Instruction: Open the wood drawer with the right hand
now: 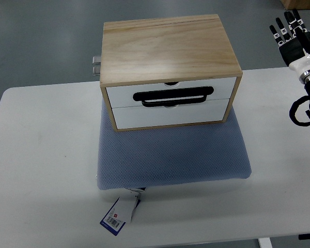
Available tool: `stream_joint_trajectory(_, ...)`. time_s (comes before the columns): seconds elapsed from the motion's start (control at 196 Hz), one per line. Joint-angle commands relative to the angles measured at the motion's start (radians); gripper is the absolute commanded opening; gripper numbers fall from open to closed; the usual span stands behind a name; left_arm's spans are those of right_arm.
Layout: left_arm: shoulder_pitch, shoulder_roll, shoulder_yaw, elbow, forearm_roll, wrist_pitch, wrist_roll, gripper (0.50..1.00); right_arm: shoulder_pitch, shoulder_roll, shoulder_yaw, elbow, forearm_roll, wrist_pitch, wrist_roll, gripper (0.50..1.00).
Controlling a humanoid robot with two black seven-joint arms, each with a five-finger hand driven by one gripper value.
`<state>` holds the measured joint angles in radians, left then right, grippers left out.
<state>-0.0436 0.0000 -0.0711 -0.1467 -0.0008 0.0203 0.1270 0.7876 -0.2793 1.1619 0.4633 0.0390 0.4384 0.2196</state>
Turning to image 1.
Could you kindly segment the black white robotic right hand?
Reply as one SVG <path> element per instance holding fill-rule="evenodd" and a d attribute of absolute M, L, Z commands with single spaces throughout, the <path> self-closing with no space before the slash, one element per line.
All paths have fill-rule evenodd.
<path fill-rule="evenodd" d="M 310 71 L 310 31 L 306 28 L 296 9 L 284 12 L 288 28 L 276 18 L 279 30 L 273 25 L 269 29 L 278 45 L 284 63 L 298 76 Z"/>

